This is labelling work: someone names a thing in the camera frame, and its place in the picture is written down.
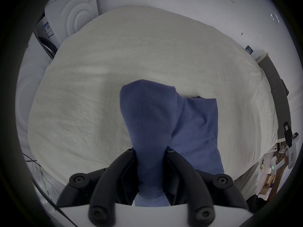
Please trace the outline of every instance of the bed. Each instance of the bed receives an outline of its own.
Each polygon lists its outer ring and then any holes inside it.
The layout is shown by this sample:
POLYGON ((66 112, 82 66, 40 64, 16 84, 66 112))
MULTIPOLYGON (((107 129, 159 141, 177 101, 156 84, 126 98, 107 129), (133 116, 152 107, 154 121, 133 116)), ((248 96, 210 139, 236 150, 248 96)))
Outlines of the bed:
POLYGON ((63 184, 76 172, 108 167, 131 148, 120 89, 146 79, 182 96, 217 99, 218 149, 225 173, 237 179, 278 140, 278 101, 262 66, 201 22, 149 7, 116 8, 67 38, 48 66, 28 120, 32 154, 63 184))
MULTIPOLYGON (((290 110, 286 93, 287 89, 268 53, 263 53, 256 61, 264 71, 271 88, 271 94, 274 99, 278 119, 277 142, 282 142, 285 140, 283 127, 284 122, 287 121, 291 126, 290 110)), ((267 153, 263 171, 260 171, 260 164, 262 163, 262 160, 260 160, 235 180, 235 185, 241 191, 246 200, 254 194, 259 194, 261 187, 263 187, 266 180, 268 170, 271 167, 272 157, 273 153, 267 153)))

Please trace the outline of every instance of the black cable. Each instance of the black cable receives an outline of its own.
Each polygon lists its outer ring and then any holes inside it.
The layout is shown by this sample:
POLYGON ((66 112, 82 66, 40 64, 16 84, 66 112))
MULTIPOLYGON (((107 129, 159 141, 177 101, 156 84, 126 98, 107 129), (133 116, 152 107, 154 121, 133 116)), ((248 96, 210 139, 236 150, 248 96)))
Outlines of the black cable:
POLYGON ((49 202, 49 204, 51 206, 53 206, 54 209, 57 210, 60 214, 62 214, 64 217, 66 217, 74 226, 78 227, 73 221, 71 221, 71 219, 69 217, 67 217, 67 215, 57 205, 55 205, 53 203, 53 201, 51 201, 49 199, 49 197, 45 194, 45 192, 42 191, 42 189, 40 188, 40 186, 38 185, 38 183, 36 182, 36 180, 34 179, 34 177, 32 177, 32 181, 33 181, 33 184, 36 186, 36 188, 41 193, 41 195, 49 202))
MULTIPOLYGON (((36 163, 38 166, 42 167, 39 163, 37 163, 37 160, 33 160, 32 158, 30 158, 28 155, 22 153, 23 155, 25 155, 26 157, 28 157, 29 159, 31 159, 30 161, 26 161, 26 162, 32 162, 32 163, 36 163)), ((42 174, 42 176, 46 179, 46 177, 43 175, 43 173, 36 167, 36 169, 42 174)), ((57 191, 57 193, 60 195, 60 193, 58 192, 58 190, 49 182, 49 180, 47 180, 47 182, 57 191)))
POLYGON ((29 159, 31 159, 30 162, 33 162, 33 163, 37 164, 38 166, 41 166, 39 163, 36 162, 36 160, 33 160, 32 158, 30 158, 27 154, 24 154, 23 152, 22 152, 22 154, 25 155, 26 157, 28 157, 29 159))
MULTIPOLYGON (((36 169, 41 173, 41 175, 45 178, 45 180, 47 180, 46 179, 46 177, 43 175, 43 172, 41 172, 37 167, 36 167, 36 169)), ((58 190, 49 182, 49 180, 47 180, 47 182, 57 191, 57 193, 60 195, 60 193, 58 192, 58 190)))

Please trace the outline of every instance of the washing machine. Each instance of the washing machine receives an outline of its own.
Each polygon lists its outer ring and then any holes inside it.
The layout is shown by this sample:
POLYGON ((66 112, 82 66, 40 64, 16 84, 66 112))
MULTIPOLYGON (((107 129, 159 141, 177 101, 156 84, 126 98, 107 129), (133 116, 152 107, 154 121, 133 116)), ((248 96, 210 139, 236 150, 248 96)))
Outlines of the washing machine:
POLYGON ((36 91, 52 58, 32 33, 25 50, 15 96, 15 114, 18 138, 23 153, 31 156, 27 141, 28 116, 36 91))
POLYGON ((96 0, 49 0, 45 17, 37 24, 35 32, 46 49, 55 54, 67 37, 97 16, 96 0))

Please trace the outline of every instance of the blue towel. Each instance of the blue towel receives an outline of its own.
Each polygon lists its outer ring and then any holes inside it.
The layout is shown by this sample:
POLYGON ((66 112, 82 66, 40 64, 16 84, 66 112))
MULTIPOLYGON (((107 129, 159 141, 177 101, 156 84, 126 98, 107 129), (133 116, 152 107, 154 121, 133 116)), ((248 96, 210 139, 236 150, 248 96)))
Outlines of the blue towel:
POLYGON ((138 80, 122 87, 120 109, 137 154, 137 206, 169 206, 162 188, 167 146, 195 169, 224 173, 216 99, 187 98, 175 87, 138 80))

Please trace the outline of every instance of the white wall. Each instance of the white wall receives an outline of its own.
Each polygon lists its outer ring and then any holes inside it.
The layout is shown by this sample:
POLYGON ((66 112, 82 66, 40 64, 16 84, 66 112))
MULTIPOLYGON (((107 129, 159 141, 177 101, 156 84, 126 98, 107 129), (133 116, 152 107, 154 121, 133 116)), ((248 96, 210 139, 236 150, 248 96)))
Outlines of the white wall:
MULTIPOLYGON (((252 56, 255 59, 262 52, 268 52, 289 90, 292 128, 300 134, 297 149, 301 148, 303 70, 286 25, 271 0, 97 0, 97 4, 100 14, 124 5, 175 12, 217 28, 244 48, 249 45, 254 50, 252 56)), ((281 184, 289 172, 285 171, 281 184)))

